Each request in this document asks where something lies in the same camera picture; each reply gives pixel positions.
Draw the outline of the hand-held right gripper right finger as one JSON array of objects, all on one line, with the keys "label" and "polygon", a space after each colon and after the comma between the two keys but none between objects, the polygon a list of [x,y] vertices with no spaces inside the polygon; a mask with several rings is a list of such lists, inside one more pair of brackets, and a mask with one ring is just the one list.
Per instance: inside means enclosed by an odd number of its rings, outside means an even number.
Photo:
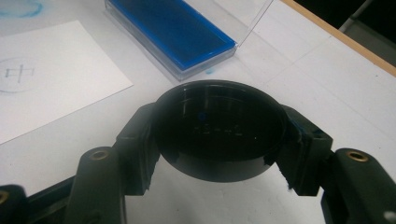
[{"label": "hand-held right gripper right finger", "polygon": [[396,224],[396,182],[377,159],[355,148],[332,150],[332,138],[291,107],[267,105],[264,113],[279,171],[299,196],[323,190],[326,224]]}]

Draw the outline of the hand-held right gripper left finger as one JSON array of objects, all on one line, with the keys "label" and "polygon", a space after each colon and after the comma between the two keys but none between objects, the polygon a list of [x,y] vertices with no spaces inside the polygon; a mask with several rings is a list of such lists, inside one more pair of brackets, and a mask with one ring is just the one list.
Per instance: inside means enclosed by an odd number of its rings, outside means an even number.
[{"label": "hand-held right gripper left finger", "polygon": [[151,135],[153,104],[137,109],[111,147],[84,153],[64,224],[126,224],[125,198],[142,196],[160,158]]}]

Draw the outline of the small white paper sheet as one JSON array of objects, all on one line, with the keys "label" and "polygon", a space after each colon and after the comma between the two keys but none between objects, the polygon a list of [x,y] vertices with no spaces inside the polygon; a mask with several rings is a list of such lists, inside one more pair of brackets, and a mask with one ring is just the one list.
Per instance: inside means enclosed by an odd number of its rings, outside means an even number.
[{"label": "small white paper sheet", "polygon": [[132,85],[79,21],[0,37],[0,144]]}]

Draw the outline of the black round stamp cap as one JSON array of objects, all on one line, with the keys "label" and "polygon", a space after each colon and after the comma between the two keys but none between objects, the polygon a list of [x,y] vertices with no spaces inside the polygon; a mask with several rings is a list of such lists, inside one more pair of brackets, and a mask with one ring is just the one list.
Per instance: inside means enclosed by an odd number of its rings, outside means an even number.
[{"label": "black round stamp cap", "polygon": [[265,172],[286,126],[286,114],[271,96],[222,80],[177,86],[157,100],[152,115],[164,159],[186,175],[220,183]]}]

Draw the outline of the blue ink pad box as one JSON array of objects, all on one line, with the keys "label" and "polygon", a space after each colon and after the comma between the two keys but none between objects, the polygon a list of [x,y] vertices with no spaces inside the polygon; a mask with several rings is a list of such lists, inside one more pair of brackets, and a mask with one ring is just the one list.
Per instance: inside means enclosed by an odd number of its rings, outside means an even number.
[{"label": "blue ink pad box", "polygon": [[181,81],[234,56],[274,0],[104,0],[106,10]]}]

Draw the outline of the white metal desk frame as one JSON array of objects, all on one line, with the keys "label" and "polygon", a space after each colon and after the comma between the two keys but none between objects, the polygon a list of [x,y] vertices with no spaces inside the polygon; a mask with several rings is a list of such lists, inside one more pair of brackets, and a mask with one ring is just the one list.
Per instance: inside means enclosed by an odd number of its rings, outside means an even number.
[{"label": "white metal desk frame", "polygon": [[363,13],[363,11],[370,6],[374,0],[365,0],[360,7],[353,13],[351,14],[347,20],[342,24],[342,26],[339,28],[339,31],[341,33],[344,33],[358,18],[359,16]]}]

